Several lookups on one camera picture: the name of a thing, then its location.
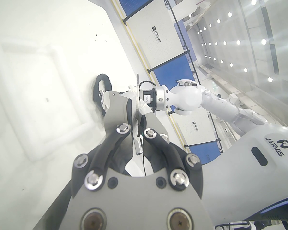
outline black cable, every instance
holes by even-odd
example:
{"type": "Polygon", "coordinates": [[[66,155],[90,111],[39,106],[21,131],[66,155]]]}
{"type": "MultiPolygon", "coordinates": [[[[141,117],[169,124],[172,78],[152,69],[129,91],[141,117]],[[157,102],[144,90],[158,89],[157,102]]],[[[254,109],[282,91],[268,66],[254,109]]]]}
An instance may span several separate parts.
{"type": "Polygon", "coordinates": [[[145,173],[145,176],[146,176],[145,165],[144,165],[144,154],[143,154],[143,168],[144,168],[144,173],[145,173]]]}
{"type": "Polygon", "coordinates": [[[157,87],[157,85],[154,84],[152,81],[142,81],[142,82],[139,84],[139,87],[141,87],[141,85],[142,85],[143,83],[145,83],[145,82],[149,82],[149,83],[151,83],[152,85],[154,85],[155,87],[157,87]]]}
{"type": "MultiPolygon", "coordinates": [[[[141,142],[141,146],[142,146],[142,150],[143,150],[143,142],[142,142],[141,138],[140,138],[140,142],[141,142]]],[[[142,154],[143,154],[143,168],[144,168],[144,173],[146,176],[146,170],[145,170],[145,164],[144,164],[144,152],[142,154]]]]}

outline dark oval slot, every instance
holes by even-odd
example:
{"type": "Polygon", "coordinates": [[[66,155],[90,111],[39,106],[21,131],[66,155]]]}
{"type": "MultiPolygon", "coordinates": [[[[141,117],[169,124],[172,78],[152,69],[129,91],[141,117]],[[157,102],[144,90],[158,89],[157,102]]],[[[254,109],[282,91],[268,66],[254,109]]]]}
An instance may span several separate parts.
{"type": "Polygon", "coordinates": [[[268,164],[267,158],[262,154],[258,147],[253,147],[251,151],[261,166],[266,166],[268,164]]]}

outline metal screw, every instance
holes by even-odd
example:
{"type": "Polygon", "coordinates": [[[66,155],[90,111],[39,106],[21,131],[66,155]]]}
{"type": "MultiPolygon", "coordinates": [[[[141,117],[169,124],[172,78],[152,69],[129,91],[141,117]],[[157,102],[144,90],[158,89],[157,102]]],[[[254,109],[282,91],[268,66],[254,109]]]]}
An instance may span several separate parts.
{"type": "Polygon", "coordinates": [[[98,183],[98,181],[99,181],[99,175],[97,175],[95,173],[88,176],[88,178],[87,178],[87,182],[92,184],[92,185],[96,185],[98,183]]]}
{"type": "Polygon", "coordinates": [[[87,173],[85,179],[84,179],[84,185],[89,190],[95,190],[102,184],[103,181],[103,175],[98,175],[94,173],[94,170],[91,170],[87,173]]]}
{"type": "Polygon", "coordinates": [[[154,131],[153,130],[148,130],[146,132],[146,134],[149,136],[149,137],[153,137],[154,136],[154,131]]]}
{"type": "Polygon", "coordinates": [[[88,156],[86,154],[81,154],[79,156],[77,156],[77,158],[74,161],[74,166],[76,168],[83,168],[88,161],[88,156]]]}
{"type": "Polygon", "coordinates": [[[193,164],[198,163],[198,160],[197,160],[196,156],[192,155],[192,156],[190,157],[190,162],[192,162],[193,164]]]}
{"type": "Polygon", "coordinates": [[[184,185],[185,187],[189,186],[189,177],[187,176],[186,172],[181,169],[175,169],[170,174],[170,181],[173,186],[177,184],[184,185]]]}
{"type": "Polygon", "coordinates": [[[201,162],[200,158],[197,155],[192,154],[192,153],[187,154],[186,161],[187,161],[187,164],[192,168],[201,162]]]}
{"type": "Polygon", "coordinates": [[[127,132],[129,132],[129,125],[126,124],[126,123],[122,123],[117,129],[116,131],[119,133],[119,134],[126,134],[127,132]]]}
{"type": "Polygon", "coordinates": [[[162,134],[160,134],[160,136],[161,136],[165,141],[167,141],[168,136],[167,136],[166,134],[162,133],[162,134]]]}
{"type": "Polygon", "coordinates": [[[176,183],[183,185],[185,183],[186,177],[183,174],[176,174],[174,176],[176,183]]]}
{"type": "Polygon", "coordinates": [[[144,131],[144,136],[148,139],[154,139],[157,136],[157,133],[150,128],[146,128],[144,131]]]}
{"type": "Polygon", "coordinates": [[[121,131],[121,132],[124,132],[124,131],[126,131],[127,129],[128,129],[128,126],[127,126],[127,125],[125,125],[125,124],[120,125],[120,131],[121,131]]]}

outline ceiling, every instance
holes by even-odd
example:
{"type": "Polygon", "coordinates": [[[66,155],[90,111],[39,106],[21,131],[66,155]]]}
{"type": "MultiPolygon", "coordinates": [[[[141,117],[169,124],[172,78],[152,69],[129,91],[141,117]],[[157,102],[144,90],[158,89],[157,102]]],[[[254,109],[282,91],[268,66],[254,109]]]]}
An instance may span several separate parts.
{"type": "Polygon", "coordinates": [[[188,34],[199,63],[288,125],[288,0],[218,0],[188,34]]]}

